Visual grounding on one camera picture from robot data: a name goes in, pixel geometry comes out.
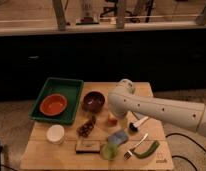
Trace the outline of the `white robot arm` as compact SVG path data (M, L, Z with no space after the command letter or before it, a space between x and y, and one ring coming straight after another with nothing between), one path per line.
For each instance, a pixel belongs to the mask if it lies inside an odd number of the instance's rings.
M138 113L206 137L206 104L138 96L134 91L134 83L122 79L108 93L108 105L116 118L123 120L128 112Z

